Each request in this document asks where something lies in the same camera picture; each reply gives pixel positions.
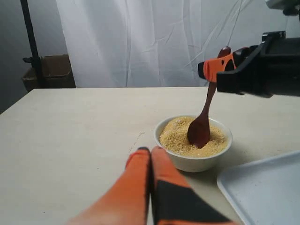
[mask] plastic tray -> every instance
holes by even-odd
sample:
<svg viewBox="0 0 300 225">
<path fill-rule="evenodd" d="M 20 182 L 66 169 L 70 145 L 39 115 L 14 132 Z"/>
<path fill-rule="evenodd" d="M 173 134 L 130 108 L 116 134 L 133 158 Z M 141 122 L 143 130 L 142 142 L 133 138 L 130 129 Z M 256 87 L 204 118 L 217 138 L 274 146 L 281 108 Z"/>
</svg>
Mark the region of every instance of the plastic tray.
<svg viewBox="0 0 300 225">
<path fill-rule="evenodd" d="M 231 167 L 217 185 L 246 225 L 300 224 L 300 151 Z"/>
</svg>

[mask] white table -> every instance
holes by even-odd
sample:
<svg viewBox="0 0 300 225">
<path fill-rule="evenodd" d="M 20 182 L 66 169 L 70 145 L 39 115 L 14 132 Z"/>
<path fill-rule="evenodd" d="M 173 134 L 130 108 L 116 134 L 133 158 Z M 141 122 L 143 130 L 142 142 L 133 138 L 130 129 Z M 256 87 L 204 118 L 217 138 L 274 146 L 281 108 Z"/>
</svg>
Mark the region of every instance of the white table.
<svg viewBox="0 0 300 225">
<path fill-rule="evenodd" d="M 130 152 L 155 146 L 157 123 L 177 114 L 198 114 L 206 91 L 32 91 L 0 115 L 0 224 L 62 224 L 106 192 Z M 216 186 L 217 173 L 298 150 L 299 109 L 296 97 L 216 93 L 210 116 L 231 129 L 232 148 L 214 169 L 184 176 L 199 196 L 239 221 Z"/>
</svg>

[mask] white bowl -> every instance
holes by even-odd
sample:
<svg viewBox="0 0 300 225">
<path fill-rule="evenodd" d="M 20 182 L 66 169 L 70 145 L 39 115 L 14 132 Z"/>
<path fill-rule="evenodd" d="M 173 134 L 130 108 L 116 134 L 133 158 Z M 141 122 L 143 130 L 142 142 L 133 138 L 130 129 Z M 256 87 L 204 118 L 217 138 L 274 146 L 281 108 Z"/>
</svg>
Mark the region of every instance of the white bowl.
<svg viewBox="0 0 300 225">
<path fill-rule="evenodd" d="M 197 117 L 195 115 L 179 115 L 179 116 L 190 116 L 190 117 Z M 159 147 L 163 146 L 161 145 L 161 143 L 159 142 L 159 136 L 161 134 L 161 132 L 164 130 L 165 126 L 167 125 L 167 123 L 179 116 L 174 116 L 174 117 L 170 117 L 167 118 L 163 121 L 161 121 L 154 129 L 154 139 L 156 144 Z M 182 171 L 186 171 L 186 172 L 201 172 L 204 170 L 208 170 L 211 167 L 213 167 L 214 165 L 216 165 L 219 161 L 219 159 L 221 158 L 221 156 L 230 148 L 232 142 L 233 142 L 233 135 L 230 131 L 230 129 L 228 127 L 226 127 L 225 125 L 223 125 L 222 123 L 213 120 L 210 118 L 210 123 L 213 126 L 218 127 L 226 136 L 227 138 L 227 146 L 226 148 L 224 148 L 221 152 L 219 152 L 218 154 L 209 156 L 209 157 L 186 157 L 186 156 L 181 156 L 178 155 L 172 151 L 169 151 L 168 149 L 166 149 L 171 161 L 173 162 L 173 164 L 175 165 L 175 167 L 179 170 Z"/>
</svg>

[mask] wrinkled fabric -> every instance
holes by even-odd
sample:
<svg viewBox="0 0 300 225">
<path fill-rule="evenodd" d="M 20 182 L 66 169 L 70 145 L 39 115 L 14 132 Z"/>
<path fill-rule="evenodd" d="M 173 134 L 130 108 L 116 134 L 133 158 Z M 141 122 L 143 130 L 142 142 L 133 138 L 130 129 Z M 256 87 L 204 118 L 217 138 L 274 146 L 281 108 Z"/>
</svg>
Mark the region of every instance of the wrinkled fabric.
<svg viewBox="0 0 300 225">
<path fill-rule="evenodd" d="M 77 87 L 204 86 L 197 64 L 267 31 L 300 36 L 264 0 L 56 0 Z"/>
</svg>

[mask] gray wall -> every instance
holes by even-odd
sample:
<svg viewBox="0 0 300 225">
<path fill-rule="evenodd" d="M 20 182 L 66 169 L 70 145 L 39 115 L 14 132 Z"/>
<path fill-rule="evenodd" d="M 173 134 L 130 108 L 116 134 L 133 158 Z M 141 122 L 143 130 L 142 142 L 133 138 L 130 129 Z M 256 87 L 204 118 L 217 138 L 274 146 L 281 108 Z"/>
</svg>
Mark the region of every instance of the gray wall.
<svg viewBox="0 0 300 225">
<path fill-rule="evenodd" d="M 56 0 L 28 0 L 40 56 L 67 53 Z M 0 0 L 0 113 L 26 94 L 22 76 L 30 46 L 20 0 Z"/>
</svg>

